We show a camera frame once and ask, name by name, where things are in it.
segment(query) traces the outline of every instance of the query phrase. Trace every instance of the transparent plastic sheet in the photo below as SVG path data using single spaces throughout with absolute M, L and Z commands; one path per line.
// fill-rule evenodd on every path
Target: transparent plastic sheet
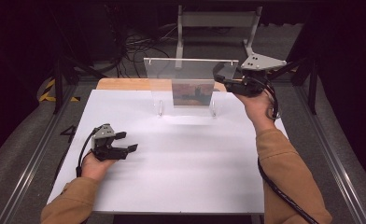
M 155 114 L 177 123 L 204 123 L 220 115 L 224 86 L 214 75 L 232 79 L 237 60 L 145 58 Z

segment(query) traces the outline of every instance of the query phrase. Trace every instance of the white tabletop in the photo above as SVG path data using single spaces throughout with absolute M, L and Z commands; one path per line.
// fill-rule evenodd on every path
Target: white tabletop
M 78 155 L 92 129 L 110 123 L 116 133 L 127 132 L 113 147 L 138 148 L 109 169 L 93 211 L 264 212 L 255 131 L 241 102 L 227 93 L 220 114 L 197 124 L 177 124 L 154 111 L 150 91 L 92 91 L 49 202 L 76 177 Z M 285 133 L 280 119 L 275 124 Z

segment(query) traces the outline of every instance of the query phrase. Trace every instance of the brown shirt sleeve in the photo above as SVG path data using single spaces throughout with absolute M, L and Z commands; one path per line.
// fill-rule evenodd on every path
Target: brown shirt sleeve
M 256 138 L 264 173 L 318 223 L 331 223 L 317 183 L 306 164 L 277 129 L 258 133 Z M 264 183 L 265 223 L 307 223 Z
M 81 223 L 91 214 L 98 183 L 79 177 L 66 184 L 61 195 L 41 212 L 41 223 Z

